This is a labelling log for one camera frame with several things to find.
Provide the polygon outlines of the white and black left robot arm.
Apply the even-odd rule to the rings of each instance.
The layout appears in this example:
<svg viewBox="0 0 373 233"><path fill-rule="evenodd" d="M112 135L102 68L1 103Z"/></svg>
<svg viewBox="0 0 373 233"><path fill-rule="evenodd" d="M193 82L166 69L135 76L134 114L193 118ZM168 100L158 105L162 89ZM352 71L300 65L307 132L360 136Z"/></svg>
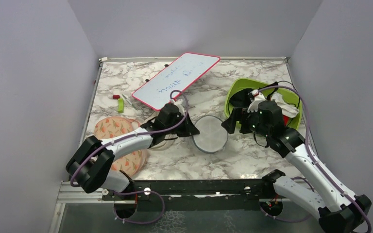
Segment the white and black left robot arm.
<svg viewBox="0 0 373 233"><path fill-rule="evenodd" d="M199 133L186 110L167 103L156 117L132 132L102 140L95 136L85 139L67 163L66 171L71 176L71 185L81 187L86 193L102 188L125 200L133 194L133 181L126 172L111 170L117 159L154 147L169 134L182 138Z"/></svg>

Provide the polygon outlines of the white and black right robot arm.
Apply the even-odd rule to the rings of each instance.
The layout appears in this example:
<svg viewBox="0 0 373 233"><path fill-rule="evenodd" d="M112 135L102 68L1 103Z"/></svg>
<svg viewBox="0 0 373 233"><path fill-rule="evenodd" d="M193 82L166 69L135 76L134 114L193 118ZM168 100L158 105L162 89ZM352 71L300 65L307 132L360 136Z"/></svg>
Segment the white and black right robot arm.
<svg viewBox="0 0 373 233"><path fill-rule="evenodd" d="M312 152L307 140L285 125L282 109L274 101L260 102L255 111L235 108L221 125L232 134L237 122L241 125L240 133L265 136L267 146L294 165L315 189L298 185L276 169L262 178L264 196L272 198L277 194L290 199L316 218L326 233L351 233L363 222L371 232L367 217L370 199L357 196L331 173Z"/></svg>

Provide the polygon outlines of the white mesh laundry bag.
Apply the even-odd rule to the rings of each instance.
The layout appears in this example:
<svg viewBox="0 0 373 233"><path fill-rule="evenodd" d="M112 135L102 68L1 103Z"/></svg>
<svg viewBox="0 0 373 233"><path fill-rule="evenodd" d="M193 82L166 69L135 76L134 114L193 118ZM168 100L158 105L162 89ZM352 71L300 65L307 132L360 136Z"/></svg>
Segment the white mesh laundry bag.
<svg viewBox="0 0 373 233"><path fill-rule="evenodd" d="M205 115L196 121L194 126L200 133L193 136L192 141L199 151L213 154L224 149L228 132L221 124L222 120L213 115Z"/></svg>

